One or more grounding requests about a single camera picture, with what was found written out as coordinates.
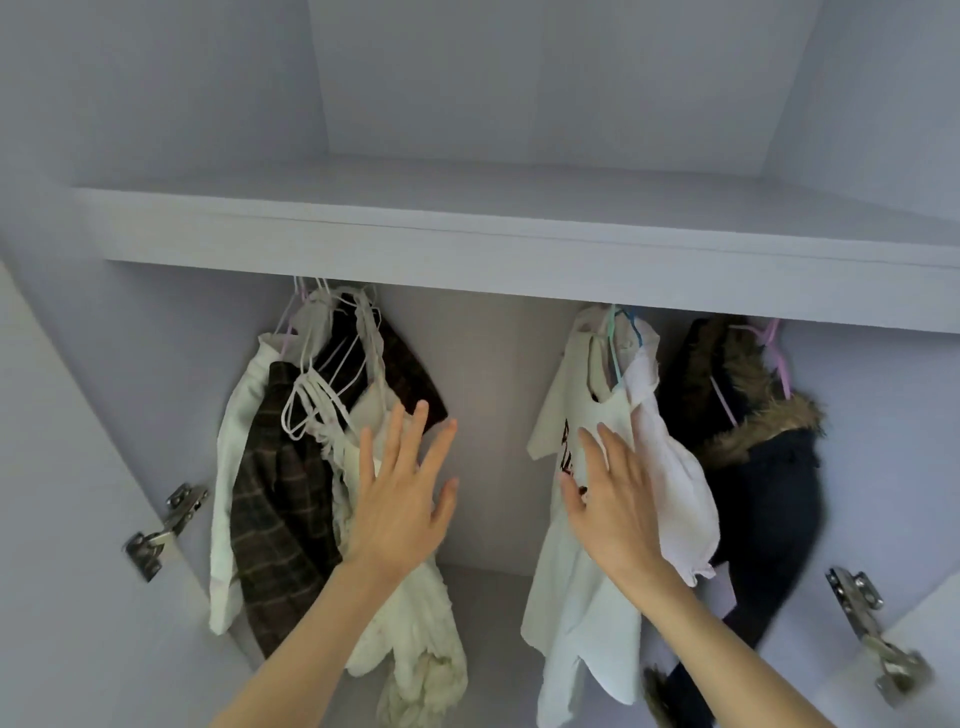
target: white shelf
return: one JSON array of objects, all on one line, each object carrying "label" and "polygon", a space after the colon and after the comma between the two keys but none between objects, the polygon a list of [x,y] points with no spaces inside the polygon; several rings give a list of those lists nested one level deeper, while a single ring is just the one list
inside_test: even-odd
[{"label": "white shelf", "polygon": [[111,260],[960,332],[960,224],[777,182],[331,157],[78,196]]}]

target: right hand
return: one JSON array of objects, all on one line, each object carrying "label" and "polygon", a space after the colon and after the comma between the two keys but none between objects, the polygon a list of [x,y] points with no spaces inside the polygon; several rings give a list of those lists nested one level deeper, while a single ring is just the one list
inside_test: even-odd
[{"label": "right hand", "polygon": [[587,502],[576,481],[563,473],[561,487],[570,527],[590,557],[623,589],[639,580],[644,592],[667,587],[679,577],[660,553],[660,531],[650,475],[623,438],[598,427],[604,451],[580,428],[587,459]]},{"label": "right hand", "polygon": [[373,436],[360,433],[360,498],[350,529],[347,561],[360,562],[397,584],[437,550],[457,507],[457,478],[446,482],[437,505],[433,487],[457,434],[450,420],[418,464],[417,457],[430,407],[417,403],[405,429],[399,402],[390,415],[387,442],[374,474]]}]

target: door hinge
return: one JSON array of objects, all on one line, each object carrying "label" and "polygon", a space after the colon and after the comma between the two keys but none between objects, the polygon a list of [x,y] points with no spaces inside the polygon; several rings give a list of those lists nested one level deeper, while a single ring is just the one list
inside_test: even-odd
[{"label": "door hinge", "polygon": [[827,572],[833,595],[840,602],[853,633],[880,661],[883,671],[874,682],[887,705],[896,708],[933,680],[933,669],[917,651],[905,652],[883,639],[873,612],[883,608],[883,599],[863,571],[856,576],[842,567]]},{"label": "door hinge", "polygon": [[163,519],[163,528],[146,536],[142,532],[135,533],[124,544],[124,551],[146,581],[153,579],[160,571],[163,547],[176,540],[193,519],[193,514],[200,510],[207,495],[207,489],[201,486],[181,485],[167,498],[168,513]]}]

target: hanging clothes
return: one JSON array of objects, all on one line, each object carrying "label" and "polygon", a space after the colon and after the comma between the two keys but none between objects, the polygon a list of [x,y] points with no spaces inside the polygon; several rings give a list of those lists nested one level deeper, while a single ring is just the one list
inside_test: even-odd
[{"label": "hanging clothes", "polygon": [[551,523],[520,630],[546,658],[540,728],[564,725],[577,715],[587,668],[619,702],[632,705],[639,698],[641,616],[577,542],[560,493],[561,472],[571,474],[581,492],[588,488],[577,430],[583,427],[598,437],[597,426],[603,423],[628,443],[639,443],[656,481],[661,547],[688,584],[698,574],[712,575],[709,558],[719,538],[703,474],[666,434],[657,412],[653,392],[659,338],[643,322],[624,320],[626,328],[614,323],[614,368],[622,380],[611,388],[605,363],[610,315],[609,308],[595,306],[577,317],[527,446],[534,459],[557,453]]},{"label": "hanging clothes", "polygon": [[[230,395],[217,436],[210,540],[209,624],[215,634],[224,634],[243,609],[243,590],[231,543],[230,509],[251,423],[264,399],[271,366],[278,361],[296,364],[298,368],[304,361],[325,363],[326,377],[336,391],[342,392],[341,401],[352,407],[368,388],[370,373],[366,371],[363,347],[350,348],[357,333],[351,302],[350,293],[339,292],[334,298],[323,289],[311,292],[290,319],[291,330],[296,333],[261,335],[256,354]],[[444,402],[429,375],[378,310],[373,310],[373,317],[383,341],[387,381],[396,388],[404,407],[413,412],[418,400],[426,400],[430,403],[428,424],[445,419]],[[284,634],[286,628],[278,624],[275,630]]]},{"label": "hanging clothes", "polygon": [[264,657],[293,631],[342,561],[333,535],[333,473],[323,449],[312,438],[291,440],[280,421],[299,375],[293,364],[270,366],[229,514],[237,579]]},{"label": "hanging clothes", "polygon": [[[754,335],[736,328],[742,323],[729,316],[695,322],[664,378],[660,405],[671,433],[703,463],[716,499],[721,539],[713,561],[730,564],[736,597],[724,622],[756,649],[820,532],[814,447],[823,415],[803,394],[787,398],[782,378],[774,381],[764,367]],[[683,665],[669,677],[651,673],[646,682],[662,725],[713,724]]]},{"label": "hanging clothes", "polygon": [[209,625],[215,634],[224,634],[243,608],[243,594],[236,580],[236,562],[230,545],[230,503],[253,417],[263,401],[270,367],[281,360],[297,363],[302,358],[316,356],[329,336],[331,309],[331,301],[324,292],[315,291],[291,319],[298,334],[259,336],[256,354],[227,402],[217,434],[217,476],[210,534]]},{"label": "hanging clothes", "polygon": [[[305,437],[315,438],[332,466],[334,532],[342,552],[348,549],[360,487],[359,432],[365,426],[371,428],[374,468],[378,470],[388,413],[398,399],[387,383],[384,342],[370,304],[362,292],[354,291],[353,296],[356,331],[366,356],[370,386],[348,411],[333,387],[310,369],[295,387],[307,417],[301,420],[294,413],[287,421],[288,431],[297,433],[302,426]],[[366,674],[391,653],[394,669],[377,707],[381,724],[438,726],[444,713],[463,697],[468,677],[467,657],[432,555],[401,582],[374,616],[354,648],[347,670],[354,676]]]}]

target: fur hood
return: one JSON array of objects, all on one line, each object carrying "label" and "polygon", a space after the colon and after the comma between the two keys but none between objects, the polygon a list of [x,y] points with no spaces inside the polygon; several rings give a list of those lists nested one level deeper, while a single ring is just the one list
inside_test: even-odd
[{"label": "fur hood", "polygon": [[744,324],[737,316],[718,315],[709,319],[691,345],[681,394],[681,417],[688,422],[702,418],[711,397],[711,367],[722,348],[723,367],[733,387],[749,404],[751,414],[737,427],[721,432],[692,448],[707,470],[745,463],[750,448],[792,429],[821,432],[824,415],[811,398],[799,392],[787,400],[778,381],[763,365],[756,337],[747,330],[730,328]]}]

